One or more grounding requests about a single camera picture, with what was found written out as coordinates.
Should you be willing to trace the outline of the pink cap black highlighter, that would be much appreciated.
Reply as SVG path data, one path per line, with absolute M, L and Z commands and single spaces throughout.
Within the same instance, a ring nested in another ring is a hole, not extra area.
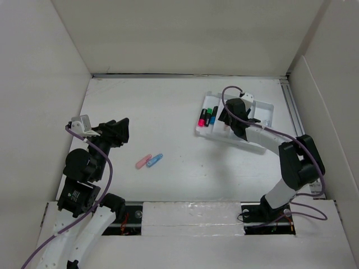
M 207 112 L 206 109 L 201 110 L 201 114 L 200 114 L 200 117 L 199 117 L 199 120 L 198 120 L 198 123 L 197 123 L 197 125 L 199 127 L 203 127 L 205 125 L 206 112 Z

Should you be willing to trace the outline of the blue cap black highlighter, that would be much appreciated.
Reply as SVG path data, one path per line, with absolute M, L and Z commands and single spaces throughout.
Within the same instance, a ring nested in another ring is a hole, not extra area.
M 209 124 L 214 125 L 215 119 L 216 119 L 216 116 L 217 116 L 217 112 L 218 112 L 218 106 L 215 106 L 213 108 Z

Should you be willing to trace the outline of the green cap black highlighter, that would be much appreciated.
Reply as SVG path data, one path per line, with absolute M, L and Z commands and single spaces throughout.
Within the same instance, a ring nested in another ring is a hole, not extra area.
M 205 122 L 204 122 L 204 126 L 205 127 L 208 127 L 209 124 L 210 124 L 210 120 L 211 120 L 211 117 L 212 117 L 212 108 L 207 108 L 206 110 L 206 114 L 205 114 Z

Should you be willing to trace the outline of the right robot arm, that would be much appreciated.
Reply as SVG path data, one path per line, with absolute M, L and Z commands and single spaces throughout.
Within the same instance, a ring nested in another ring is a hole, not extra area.
M 222 100 L 223 110 L 219 121 L 230 126 L 233 133 L 247 142 L 256 143 L 279 156 L 281 178 L 261 197 L 260 203 L 243 209 L 240 217 L 244 223 L 259 222 L 261 226 L 276 222 L 292 211 L 288 204 L 304 186 L 323 179 L 325 168 L 314 140 L 309 135 L 292 137 L 260 125 L 247 115 L 241 98 Z

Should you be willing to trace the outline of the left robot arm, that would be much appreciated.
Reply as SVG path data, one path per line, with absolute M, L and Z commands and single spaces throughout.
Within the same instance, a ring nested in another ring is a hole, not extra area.
M 65 130 L 86 143 L 65 159 L 65 184 L 57 202 L 58 214 L 53 235 L 42 244 L 44 253 L 38 268 L 81 268 L 110 224 L 121 221 L 125 200 L 96 185 L 105 168 L 113 174 L 109 159 L 112 148 L 128 142 L 129 119 L 110 120 L 92 127 L 87 115 L 73 117 Z

